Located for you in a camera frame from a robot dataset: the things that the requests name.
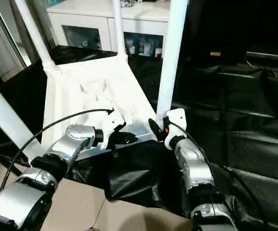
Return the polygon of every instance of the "black plastic sheet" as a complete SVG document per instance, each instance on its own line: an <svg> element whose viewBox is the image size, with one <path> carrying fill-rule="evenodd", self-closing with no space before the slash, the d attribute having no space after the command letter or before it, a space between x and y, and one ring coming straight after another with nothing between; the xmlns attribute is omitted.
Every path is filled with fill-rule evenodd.
<svg viewBox="0 0 278 231"><path fill-rule="evenodd" d="M51 55L61 64L115 54L58 47ZM161 65L161 60L129 57L154 109ZM35 132L42 126L46 75L38 63L10 81L6 84L20 92L6 85L1 92ZM216 180L240 229L263 230L262 218L240 183L216 164L231 167L242 178L262 205L268 230L278 231L278 72L180 64L172 107L185 109L187 131L215 164ZM2 150L0 156L11 158ZM68 178L103 188L109 200L160 207L184 217L191 211L173 152L155 141L120 149L116 158L108 153L78 161Z"/></svg>

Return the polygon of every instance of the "white metal frame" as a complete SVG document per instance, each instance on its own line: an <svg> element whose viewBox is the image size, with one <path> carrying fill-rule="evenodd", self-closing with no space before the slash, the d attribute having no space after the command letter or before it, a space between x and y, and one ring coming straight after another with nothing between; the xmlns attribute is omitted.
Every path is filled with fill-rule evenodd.
<svg viewBox="0 0 278 231"><path fill-rule="evenodd" d="M43 69L49 75L59 72L60 69L52 61L40 33L32 18L25 0L15 0L26 27L31 35L34 45L42 60ZM175 82L176 68L180 51L180 43L185 23L185 14L188 0L171 0L170 19L168 25L167 43L165 47L166 55L163 59L161 82L159 89L159 101L157 107L157 119L161 124L163 115L171 109L172 94ZM114 16L116 25L116 36L118 42L118 58L127 59L125 53L124 34L122 28L122 18L120 9L120 0L113 0ZM21 148L25 141L31 136L31 132L21 121L9 104L0 94L0 127L9 136L9 138ZM43 153L40 144L35 141L24 153L31 160L37 155Z"/></svg>

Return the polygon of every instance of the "black fabric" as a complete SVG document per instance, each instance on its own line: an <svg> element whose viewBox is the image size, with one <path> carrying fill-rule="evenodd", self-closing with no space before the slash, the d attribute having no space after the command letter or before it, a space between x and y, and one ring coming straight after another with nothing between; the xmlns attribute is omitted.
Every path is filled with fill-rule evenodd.
<svg viewBox="0 0 278 231"><path fill-rule="evenodd" d="M57 47L51 55L61 64L115 53ZM161 65L159 59L129 57L129 66L154 109ZM33 132L42 127L45 87L46 75L37 63L1 89ZM263 230L262 218L240 183L216 164L232 167L262 205L269 230L278 231L278 72L180 64L172 107L185 109L187 131L213 163L217 183L240 230ZM109 200L189 216L191 208L173 152L155 141L117 152L117 157L107 153L78 161L68 178L103 188ZM11 159L11 155L0 149L0 157Z"/></svg>

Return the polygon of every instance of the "shelf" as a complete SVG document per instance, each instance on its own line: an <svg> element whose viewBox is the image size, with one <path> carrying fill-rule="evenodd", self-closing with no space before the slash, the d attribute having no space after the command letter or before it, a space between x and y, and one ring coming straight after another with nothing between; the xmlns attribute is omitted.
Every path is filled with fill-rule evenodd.
<svg viewBox="0 0 278 231"><path fill-rule="evenodd" d="M147 21L169 21L170 2L142 2L122 8L122 18ZM49 7L48 13L66 13L113 18L112 0L66 0Z"/></svg>

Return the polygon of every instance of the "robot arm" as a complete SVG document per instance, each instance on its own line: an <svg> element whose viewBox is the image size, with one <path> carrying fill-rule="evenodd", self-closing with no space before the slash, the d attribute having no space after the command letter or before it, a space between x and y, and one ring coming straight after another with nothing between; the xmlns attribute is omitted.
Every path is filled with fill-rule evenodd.
<svg viewBox="0 0 278 231"><path fill-rule="evenodd" d="M0 192L0 231L39 231L58 183L80 152L95 146L106 149L110 135L123 124L123 118L112 112L103 129L70 125L43 156L32 160L32 167Z"/></svg>
<svg viewBox="0 0 278 231"><path fill-rule="evenodd" d="M185 189L193 208L191 218L193 231L237 231L231 214L218 193L211 169L197 144L171 122L186 129L185 111L175 109L167 112L163 119L166 135L164 144L174 150L183 173Z"/></svg>

